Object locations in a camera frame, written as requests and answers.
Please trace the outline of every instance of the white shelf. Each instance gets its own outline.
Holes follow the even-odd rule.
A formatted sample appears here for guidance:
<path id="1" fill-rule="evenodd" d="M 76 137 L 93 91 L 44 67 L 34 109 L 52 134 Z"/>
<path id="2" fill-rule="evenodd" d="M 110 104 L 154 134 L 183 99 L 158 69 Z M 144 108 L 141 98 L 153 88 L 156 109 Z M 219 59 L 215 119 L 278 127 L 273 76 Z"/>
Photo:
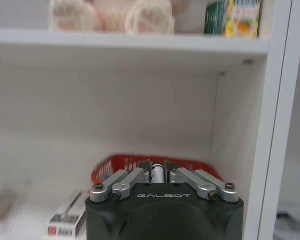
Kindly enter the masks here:
<path id="1" fill-rule="evenodd" d="M 0 240 L 47 240 L 47 223 L 58 207 L 74 193 L 66 187 L 32 185 L 14 186 L 18 200 L 12 212 L 12 223 Z M 86 240 L 86 224 L 82 226 L 77 240 Z"/>
<path id="2" fill-rule="evenodd" d="M 0 65 L 201 74 L 268 51 L 261 39 L 0 30 Z"/>

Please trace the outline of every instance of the juice box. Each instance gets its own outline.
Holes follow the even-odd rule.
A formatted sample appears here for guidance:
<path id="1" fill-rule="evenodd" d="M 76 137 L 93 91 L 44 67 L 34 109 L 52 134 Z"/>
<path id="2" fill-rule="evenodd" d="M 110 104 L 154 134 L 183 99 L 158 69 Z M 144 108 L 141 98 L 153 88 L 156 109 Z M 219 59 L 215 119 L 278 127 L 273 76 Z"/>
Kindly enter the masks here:
<path id="1" fill-rule="evenodd" d="M 260 0 L 227 0 L 224 35 L 228 38 L 256 38 L 260 5 Z"/>

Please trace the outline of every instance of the screw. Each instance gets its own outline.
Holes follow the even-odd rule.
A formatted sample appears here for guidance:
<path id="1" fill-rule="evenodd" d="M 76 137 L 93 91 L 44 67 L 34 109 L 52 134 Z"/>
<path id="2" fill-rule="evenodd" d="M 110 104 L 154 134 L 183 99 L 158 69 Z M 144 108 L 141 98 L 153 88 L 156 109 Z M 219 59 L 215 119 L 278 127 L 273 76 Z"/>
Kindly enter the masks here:
<path id="1" fill-rule="evenodd" d="M 94 187 L 96 189 L 103 189 L 104 188 L 104 184 L 103 183 L 97 183 L 97 184 L 94 185 Z"/>
<path id="2" fill-rule="evenodd" d="M 211 192 L 209 192 L 208 197 L 210 200 L 217 200 L 218 194 L 215 191 L 211 191 Z"/>
<path id="3" fill-rule="evenodd" d="M 115 191 L 115 192 L 113 192 L 113 193 L 111 194 L 111 197 L 112 197 L 113 200 L 116 200 L 116 201 L 117 201 L 117 200 L 120 200 L 120 198 L 121 198 L 121 193 Z"/>
<path id="4" fill-rule="evenodd" d="M 255 60 L 252 58 L 247 58 L 242 61 L 243 65 L 253 65 L 254 63 L 255 63 Z"/>
<path id="5" fill-rule="evenodd" d="M 236 186 L 231 182 L 228 182 L 225 184 L 225 189 L 234 190 L 235 188 L 236 188 Z"/>
<path id="6" fill-rule="evenodd" d="M 225 71 L 220 71 L 219 72 L 219 77 L 224 77 L 226 75 L 226 72 Z"/>

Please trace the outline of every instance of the black screw head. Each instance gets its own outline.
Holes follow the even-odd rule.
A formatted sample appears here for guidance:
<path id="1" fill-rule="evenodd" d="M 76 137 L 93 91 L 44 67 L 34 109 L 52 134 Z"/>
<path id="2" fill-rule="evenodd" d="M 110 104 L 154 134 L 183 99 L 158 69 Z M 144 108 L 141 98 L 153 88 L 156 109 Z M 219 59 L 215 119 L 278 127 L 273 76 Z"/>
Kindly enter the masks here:
<path id="1" fill-rule="evenodd" d="M 235 188 L 236 188 L 236 186 L 231 182 L 228 182 L 225 184 L 225 189 L 234 190 Z"/>
<path id="2" fill-rule="evenodd" d="M 104 184 L 103 183 L 97 183 L 97 184 L 94 185 L 94 187 L 96 189 L 103 189 L 104 188 Z"/>
<path id="3" fill-rule="evenodd" d="M 120 198 L 121 198 L 121 193 L 115 191 L 115 192 L 111 193 L 111 197 L 112 197 L 112 199 L 115 200 L 115 201 L 120 200 Z"/>
<path id="4" fill-rule="evenodd" d="M 209 192 L 208 197 L 210 200 L 214 201 L 214 200 L 218 199 L 218 194 L 215 191 L 211 191 L 211 192 Z"/>

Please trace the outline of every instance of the shelf board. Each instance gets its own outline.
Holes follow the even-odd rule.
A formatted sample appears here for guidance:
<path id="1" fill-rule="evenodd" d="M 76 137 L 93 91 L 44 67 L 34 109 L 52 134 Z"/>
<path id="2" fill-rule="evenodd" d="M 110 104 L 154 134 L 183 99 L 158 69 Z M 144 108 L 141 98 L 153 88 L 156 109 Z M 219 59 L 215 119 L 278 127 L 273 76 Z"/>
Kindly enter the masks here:
<path id="1" fill-rule="evenodd" d="M 0 65 L 201 74 L 268 51 L 262 39 L 0 30 Z"/>

